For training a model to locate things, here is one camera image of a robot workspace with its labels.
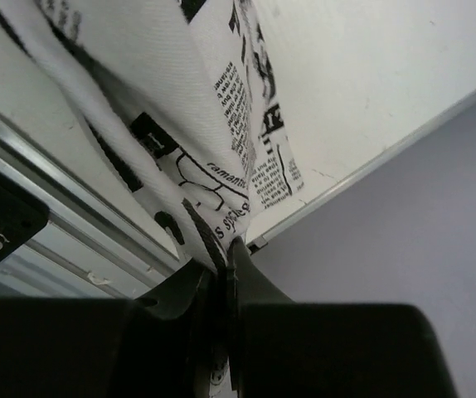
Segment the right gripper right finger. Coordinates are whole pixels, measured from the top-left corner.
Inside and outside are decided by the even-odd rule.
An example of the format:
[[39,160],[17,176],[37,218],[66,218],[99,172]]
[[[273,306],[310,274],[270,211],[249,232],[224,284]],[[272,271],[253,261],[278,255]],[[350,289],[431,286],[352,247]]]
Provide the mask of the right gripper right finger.
[[405,303],[297,303],[228,251],[231,385],[240,397],[454,397],[428,318]]

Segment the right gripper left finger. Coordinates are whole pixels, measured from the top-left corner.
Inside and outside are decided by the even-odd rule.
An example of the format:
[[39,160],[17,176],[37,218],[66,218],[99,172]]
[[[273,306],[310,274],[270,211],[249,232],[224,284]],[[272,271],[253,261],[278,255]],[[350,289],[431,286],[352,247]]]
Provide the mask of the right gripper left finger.
[[0,298],[0,397],[206,397],[213,273],[141,298]]

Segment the newspaper print trousers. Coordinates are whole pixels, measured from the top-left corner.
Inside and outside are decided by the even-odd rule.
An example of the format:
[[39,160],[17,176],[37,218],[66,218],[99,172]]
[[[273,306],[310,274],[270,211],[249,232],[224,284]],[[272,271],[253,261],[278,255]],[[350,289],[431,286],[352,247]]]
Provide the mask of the newspaper print trousers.
[[213,270],[304,181],[250,1],[0,1],[177,250]]

